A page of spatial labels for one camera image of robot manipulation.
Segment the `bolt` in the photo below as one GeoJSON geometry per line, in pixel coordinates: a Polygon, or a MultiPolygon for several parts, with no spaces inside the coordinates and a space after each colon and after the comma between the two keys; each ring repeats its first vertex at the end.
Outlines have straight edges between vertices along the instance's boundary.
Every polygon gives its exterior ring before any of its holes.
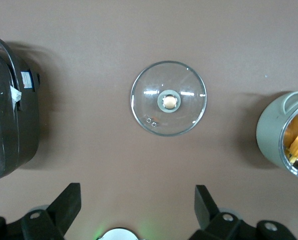
{"type": "Polygon", "coordinates": [[[41,215],[40,212],[35,212],[30,216],[30,219],[37,219],[41,215]]]}
{"type": "Polygon", "coordinates": [[[231,216],[230,214],[224,214],[223,216],[223,219],[226,220],[226,221],[229,221],[229,222],[232,222],[233,221],[233,216],[231,216]]]}
{"type": "Polygon", "coordinates": [[[271,223],[271,222],[266,222],[266,223],[264,224],[264,226],[265,226],[266,229],[268,229],[268,230],[270,230],[270,231],[277,231],[277,230],[278,230],[277,227],[276,227],[276,225],[274,225],[274,224],[271,223]]]}

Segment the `pot handle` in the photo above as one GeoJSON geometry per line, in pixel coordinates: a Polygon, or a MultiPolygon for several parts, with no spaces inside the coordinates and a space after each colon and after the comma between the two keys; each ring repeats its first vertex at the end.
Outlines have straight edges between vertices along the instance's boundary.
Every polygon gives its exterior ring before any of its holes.
{"type": "Polygon", "coordinates": [[[294,96],[294,95],[298,95],[298,91],[294,91],[292,93],[290,93],[288,96],[285,97],[285,99],[283,100],[282,104],[281,104],[281,110],[284,114],[287,114],[292,108],[294,108],[296,105],[298,105],[298,101],[291,103],[290,106],[288,106],[286,108],[286,103],[288,102],[288,100],[294,96]]]}

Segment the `pot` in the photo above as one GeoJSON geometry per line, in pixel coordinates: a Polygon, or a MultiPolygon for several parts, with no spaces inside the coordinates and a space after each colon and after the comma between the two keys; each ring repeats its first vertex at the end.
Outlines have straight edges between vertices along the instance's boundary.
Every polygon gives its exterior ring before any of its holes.
{"type": "Polygon", "coordinates": [[[263,111],[256,139],[262,154],[298,177],[298,161],[289,161],[289,147],[298,136],[298,91],[278,97],[263,111]]]}

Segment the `table surface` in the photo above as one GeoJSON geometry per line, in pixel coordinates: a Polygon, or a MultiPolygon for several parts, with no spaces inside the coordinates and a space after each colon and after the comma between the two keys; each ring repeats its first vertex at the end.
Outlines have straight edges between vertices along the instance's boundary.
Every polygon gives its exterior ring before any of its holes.
{"type": "Polygon", "coordinates": [[[0,179],[10,223],[81,183],[67,240],[114,227],[149,240],[197,229],[195,185],[253,226],[298,238],[298,178],[267,161],[255,129],[276,97],[298,91],[298,0],[4,0],[0,38],[41,75],[35,157],[0,179]],[[201,121],[181,136],[145,131],[130,108],[147,66],[180,61],[207,88],[201,121]]]}

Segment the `sticker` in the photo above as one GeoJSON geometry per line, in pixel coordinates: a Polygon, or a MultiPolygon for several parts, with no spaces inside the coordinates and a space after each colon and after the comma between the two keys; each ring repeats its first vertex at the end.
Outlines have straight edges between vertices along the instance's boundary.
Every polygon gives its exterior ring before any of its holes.
{"type": "Polygon", "coordinates": [[[22,79],[23,79],[23,86],[25,89],[32,89],[32,79],[31,79],[31,75],[28,71],[22,71],[22,79]]]}

